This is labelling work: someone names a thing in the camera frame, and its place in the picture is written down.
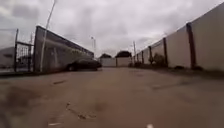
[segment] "parking lot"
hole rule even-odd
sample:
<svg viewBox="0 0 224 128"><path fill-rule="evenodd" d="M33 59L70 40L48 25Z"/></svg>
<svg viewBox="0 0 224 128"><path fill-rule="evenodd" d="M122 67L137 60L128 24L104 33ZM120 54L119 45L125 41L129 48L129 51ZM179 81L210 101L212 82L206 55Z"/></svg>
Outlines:
<svg viewBox="0 0 224 128"><path fill-rule="evenodd" d="M224 80L107 68L0 79L0 127L223 128Z"/></svg>

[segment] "concrete wall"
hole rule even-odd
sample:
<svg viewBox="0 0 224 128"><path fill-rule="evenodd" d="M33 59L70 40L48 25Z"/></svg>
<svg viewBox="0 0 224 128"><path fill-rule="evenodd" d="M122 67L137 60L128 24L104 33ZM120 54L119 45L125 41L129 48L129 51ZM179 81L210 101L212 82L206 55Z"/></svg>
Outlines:
<svg viewBox="0 0 224 128"><path fill-rule="evenodd" d="M197 64L224 70L224 4L192 22Z"/></svg>
<svg viewBox="0 0 224 128"><path fill-rule="evenodd" d="M169 67L191 67L189 39L186 27L166 38Z"/></svg>
<svg viewBox="0 0 224 128"><path fill-rule="evenodd" d="M142 62L142 53L139 52L137 55L138 55L138 61L139 61L139 62Z"/></svg>
<svg viewBox="0 0 224 128"><path fill-rule="evenodd" d="M116 67L116 58L102 58L100 62L103 67Z"/></svg>
<svg viewBox="0 0 224 128"><path fill-rule="evenodd" d="M128 67L130 63L131 63L131 58L117 58L118 67Z"/></svg>
<svg viewBox="0 0 224 128"><path fill-rule="evenodd" d="M205 70L224 71L224 3L166 37L168 66L200 66ZM165 40L151 45L152 57L156 53L165 57ZM144 62L149 63L148 48L144 49Z"/></svg>
<svg viewBox="0 0 224 128"><path fill-rule="evenodd" d="M40 26L36 29L34 44L34 70L36 72L40 71L44 31L45 29ZM44 49L43 71L60 70L76 59L93 58L93 56L93 53L85 48L48 31Z"/></svg>
<svg viewBox="0 0 224 128"><path fill-rule="evenodd" d="M146 48L143 50L143 58L144 58L144 64L150 64L149 62L149 48Z"/></svg>
<svg viewBox="0 0 224 128"><path fill-rule="evenodd" d="M100 62L103 67L128 67L131 58L102 58Z"/></svg>
<svg viewBox="0 0 224 128"><path fill-rule="evenodd" d="M165 56L163 40L160 40L154 46L152 46L152 57L154 57L156 53Z"/></svg>
<svg viewBox="0 0 224 128"><path fill-rule="evenodd" d="M0 69L13 68L14 66L14 47L0 49Z"/></svg>

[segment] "sky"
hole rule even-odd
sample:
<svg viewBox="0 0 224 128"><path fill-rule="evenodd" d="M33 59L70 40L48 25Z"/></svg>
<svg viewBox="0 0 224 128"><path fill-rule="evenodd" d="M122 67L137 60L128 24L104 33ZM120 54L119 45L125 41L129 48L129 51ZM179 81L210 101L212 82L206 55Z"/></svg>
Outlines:
<svg viewBox="0 0 224 128"><path fill-rule="evenodd" d="M0 47L28 42L36 25L46 26L54 0L0 0ZM224 0L57 0L49 29L93 51L115 55L156 43Z"/></svg>

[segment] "dark car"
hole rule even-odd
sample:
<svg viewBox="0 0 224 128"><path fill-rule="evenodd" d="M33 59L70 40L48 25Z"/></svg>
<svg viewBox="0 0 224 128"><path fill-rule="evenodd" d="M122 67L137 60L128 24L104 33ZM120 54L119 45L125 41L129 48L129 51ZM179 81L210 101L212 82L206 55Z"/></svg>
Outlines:
<svg viewBox="0 0 224 128"><path fill-rule="evenodd" d="M101 68L102 65L100 62L93 60L93 59L79 59L74 61L71 64L68 64L66 67L67 71L77 71L77 70L94 70L97 71L98 68Z"/></svg>

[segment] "gate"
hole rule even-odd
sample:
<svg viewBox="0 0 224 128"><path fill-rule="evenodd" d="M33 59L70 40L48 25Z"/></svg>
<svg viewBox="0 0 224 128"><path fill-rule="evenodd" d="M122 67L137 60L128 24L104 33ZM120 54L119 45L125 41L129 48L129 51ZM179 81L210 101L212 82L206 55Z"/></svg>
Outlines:
<svg viewBox="0 0 224 128"><path fill-rule="evenodd" d="M23 42L15 44L14 70L15 72L33 71L33 45Z"/></svg>

